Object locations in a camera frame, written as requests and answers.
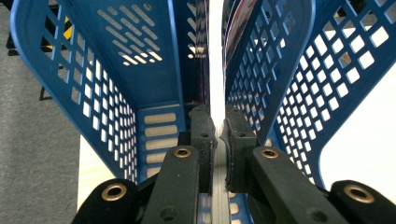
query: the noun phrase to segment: blue plastic basket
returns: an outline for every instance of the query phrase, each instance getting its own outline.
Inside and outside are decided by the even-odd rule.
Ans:
[[[205,24],[195,25],[189,1],[57,3],[53,13],[48,0],[17,0],[15,45],[111,172],[140,183],[159,171],[186,130],[195,26]],[[262,143],[271,138],[319,186],[321,149],[395,62],[395,2],[366,3],[358,13],[347,0],[258,0],[227,68],[227,103],[245,112]],[[340,7],[343,20],[334,17]],[[370,28],[367,16],[375,17]],[[345,27],[355,30],[346,35]],[[378,31],[387,34],[380,42]],[[244,195],[230,202],[233,221],[250,223]],[[209,204],[202,195],[201,223]]]
[[[292,80],[282,83],[287,88],[269,84],[271,77],[266,74],[272,75],[276,68],[250,60],[249,55],[262,48],[254,47],[253,39],[247,38],[243,60],[229,71],[235,79],[227,86],[228,104],[243,109],[259,139],[271,138],[321,187],[321,150],[396,61],[396,19],[391,13],[395,1],[365,2],[362,11],[346,0],[328,1],[318,8]],[[340,8],[345,17],[336,16]],[[372,25],[366,27],[368,19]],[[259,76],[249,75],[259,69]],[[271,105],[278,95],[285,97]]]

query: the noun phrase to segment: rectangular hole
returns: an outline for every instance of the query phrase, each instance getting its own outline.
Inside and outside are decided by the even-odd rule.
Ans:
[[[324,105],[324,100],[323,100],[322,96],[319,96],[317,98],[317,105],[318,105],[318,107],[322,107]]]
[[[308,133],[311,140],[315,140],[317,138],[317,135],[315,134],[315,131],[313,129],[309,130]]]
[[[111,139],[108,139],[108,151],[113,151],[113,141]]]
[[[377,31],[375,31],[371,36],[371,41],[375,45],[376,48],[381,46],[385,41],[389,38],[387,31],[384,27],[380,27]]]
[[[231,215],[236,215],[239,213],[239,206],[237,203],[230,203],[230,213]]]
[[[139,19],[125,6],[120,6],[120,11],[134,23],[139,23]]]
[[[151,18],[142,10],[140,9],[139,6],[137,6],[136,4],[132,5],[132,9],[134,10],[134,12],[137,13],[137,15],[139,15],[148,25],[150,26],[154,26],[155,22],[151,20]]]
[[[158,174],[161,170],[161,167],[155,167],[155,168],[148,168],[146,171],[146,175],[148,176],[148,178]]]
[[[82,108],[82,113],[87,118],[89,118],[91,116],[91,106],[89,104],[87,104],[87,102],[84,102],[84,106]]]
[[[107,125],[107,115],[102,113],[102,124]]]
[[[343,27],[343,34],[346,38],[348,38],[355,32],[355,30],[356,30],[356,28],[355,28],[355,25],[353,24],[353,22],[348,21]]]
[[[324,34],[328,40],[331,40],[335,35],[334,27],[330,21],[325,25]]]
[[[140,48],[143,48],[146,46],[143,42],[141,42],[138,38],[136,38],[131,33],[126,32],[125,35],[128,36],[128,38],[130,38],[132,41],[134,41]]]
[[[300,156],[301,156],[301,159],[302,159],[303,161],[306,161],[305,152],[302,152],[302,153],[300,154]]]
[[[160,48],[154,44],[154,42],[152,42],[150,39],[148,38],[144,38],[143,39],[148,45],[150,45],[153,49],[155,49],[156,51],[160,51]]]
[[[105,13],[102,9],[99,9],[97,12],[105,21],[108,21],[113,27],[117,28],[118,30],[122,29],[122,26],[116,22],[113,18],[111,18],[107,13]]]
[[[106,98],[103,98],[102,100],[102,107],[103,109],[108,110],[108,103]]]
[[[364,47],[364,41],[361,39],[361,36],[358,35],[355,39],[350,43],[350,47],[352,47],[353,52],[358,52]]]
[[[110,26],[106,27],[106,30],[111,33],[112,35],[114,35],[117,39],[119,39],[122,43],[126,44],[128,42],[128,40],[121,35],[119,32],[115,31],[113,28],[111,28]]]
[[[348,94],[347,85],[342,83],[337,87],[338,95],[342,98]]]
[[[308,175],[311,175],[311,168],[309,167],[309,164],[307,164],[304,168],[305,168],[305,172],[306,172]]]
[[[147,26],[142,26],[142,30],[146,32],[146,34],[149,35],[149,37],[151,37],[152,39],[158,39],[158,36],[156,36]]]
[[[338,108],[339,104],[335,96],[329,101],[330,109],[335,110]]]
[[[58,77],[65,83],[68,83],[69,71],[61,63],[58,65]]]
[[[153,136],[160,136],[160,135],[167,135],[167,134],[175,134],[177,133],[177,126],[176,125],[168,125],[162,127],[154,127],[154,128],[147,128],[145,130],[146,137],[153,137]]]
[[[312,96],[311,95],[307,95],[305,97],[305,101],[307,105],[312,105],[313,101],[312,101]]]
[[[88,99],[92,98],[92,88],[87,84],[85,84],[84,93],[85,93],[85,96],[88,97]]]
[[[324,94],[325,94],[326,96],[329,96],[330,94],[332,94],[332,86],[331,86],[329,83],[327,83],[327,84],[323,87],[323,91],[324,91]]]
[[[308,63],[306,62],[306,59],[304,56],[302,56],[300,59],[300,66],[303,71],[308,67]]]
[[[309,46],[308,49],[305,51],[305,54],[308,58],[311,58],[314,55],[314,49],[312,46]]]
[[[99,130],[99,119],[96,116],[93,116],[92,119],[92,127],[98,131]]]
[[[316,82],[311,86],[311,91],[312,91],[312,93],[314,95],[318,93],[319,87],[318,87],[318,84]]]
[[[301,137],[305,139],[307,137],[306,131],[304,129],[301,130]]]
[[[317,77],[318,77],[318,80],[320,83],[322,83],[324,80],[326,80],[326,74],[323,72],[323,70],[318,72]]]
[[[166,152],[164,153],[154,153],[154,154],[148,154],[146,156],[146,163],[152,164],[152,163],[160,163],[163,162],[165,159]]]
[[[300,170],[303,168],[303,166],[301,165],[301,162],[300,162],[300,161],[297,161],[296,164],[297,164],[297,167],[298,167]]]
[[[315,39],[315,46],[317,47],[320,55],[323,55],[327,51],[326,44],[324,43],[323,38],[320,35],[318,35],[318,37]]]
[[[71,62],[71,51],[64,44],[62,44],[61,55],[65,61],[67,61],[68,63]]]
[[[146,142],[146,150],[168,148],[177,146],[177,138],[167,138],[161,140],[151,140]]]
[[[46,37],[42,37],[41,39],[41,50],[45,55],[47,55],[51,60],[53,58],[53,46],[51,43],[47,40]]]
[[[373,58],[370,51],[365,52],[363,55],[361,55],[361,57],[359,57],[359,63],[361,64],[362,69],[368,68],[370,65],[374,63],[374,61],[375,59]]]
[[[326,68],[330,68],[332,67],[332,65],[334,64],[334,61],[332,60],[332,55],[329,55],[325,60],[324,60],[324,64],[326,65]]]
[[[303,97],[301,96],[300,93],[297,94],[296,100],[297,100],[297,103],[300,103],[303,100]]]
[[[315,128],[317,129],[317,132],[320,132],[320,131],[323,130],[323,126],[322,126],[320,120],[317,120],[317,121],[315,122]]]
[[[303,120],[301,118],[297,118],[297,125],[299,128],[303,126]]]
[[[101,140],[102,140],[102,142],[106,142],[107,141],[107,133],[103,129],[101,131]]]
[[[393,3],[391,7],[388,8],[388,10],[385,12],[385,16],[387,16],[390,24],[395,23],[396,21],[396,3]]]
[[[321,112],[321,115],[322,115],[322,118],[323,118],[324,121],[327,121],[327,120],[330,119],[329,110],[327,110],[327,109],[324,109],[324,110]]]
[[[93,109],[99,113],[100,112],[100,104],[99,101],[97,101],[96,99],[93,101]]]
[[[77,70],[77,68],[74,69],[73,78],[77,82],[78,85],[81,85],[82,74]]]
[[[316,71],[320,67],[320,62],[318,58],[314,59],[314,61],[312,62],[312,67],[314,68],[314,71]]]
[[[301,110],[301,113],[302,113],[303,115],[306,114],[306,107],[305,107],[305,105],[301,105],[300,110]]]
[[[306,117],[305,119],[304,119],[304,123],[305,123],[305,127],[309,127],[309,126],[311,126],[311,119],[309,118],[309,117]]]
[[[80,93],[76,88],[74,88],[74,87],[73,87],[73,89],[72,89],[71,98],[72,98],[72,100],[73,100],[74,103],[76,103],[76,104],[79,105],[79,100],[80,100],[80,98],[81,98],[81,93]]]
[[[341,78],[341,74],[336,68],[330,73],[330,76],[332,77],[333,83],[337,82]]]
[[[356,68],[352,68],[351,70],[349,70],[346,73],[347,79],[349,81],[350,84],[356,82],[360,76],[359,76],[359,72]]]
[[[64,38],[71,42],[72,33],[75,29],[73,28],[73,23],[69,18],[64,18]]]
[[[114,161],[119,160],[119,152],[117,150],[114,150]]]
[[[343,42],[338,38],[334,44],[332,44],[332,50],[334,50],[334,53],[340,52],[340,50],[344,47]]]

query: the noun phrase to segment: blue basket wall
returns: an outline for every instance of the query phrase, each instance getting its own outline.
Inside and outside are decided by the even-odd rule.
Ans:
[[[396,27],[391,13],[395,1],[365,2],[360,12],[346,0],[329,1],[322,8],[292,72],[292,81],[282,83],[286,88],[276,89],[268,83],[269,75],[275,72],[273,66],[261,63],[261,57],[252,60],[250,55],[257,55],[264,47],[254,44],[255,32],[247,42],[239,70],[230,72],[236,78],[228,86],[228,104],[243,109],[260,140],[271,138],[311,182],[321,187],[321,150],[396,59]],[[340,8],[345,17],[335,16]],[[374,24],[366,27],[366,19]],[[271,44],[269,35],[260,36]],[[279,64],[283,61],[285,58],[276,58]],[[270,105],[275,95],[285,97]]]
[[[178,0],[55,3],[58,13],[48,0],[15,2],[19,53],[111,172],[139,183],[185,130],[181,86],[193,82],[195,8]]]

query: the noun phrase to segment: grey carpet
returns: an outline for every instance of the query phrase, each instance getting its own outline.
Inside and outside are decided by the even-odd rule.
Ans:
[[[77,211],[79,134],[19,56],[8,57],[0,4],[0,223],[70,223]]]

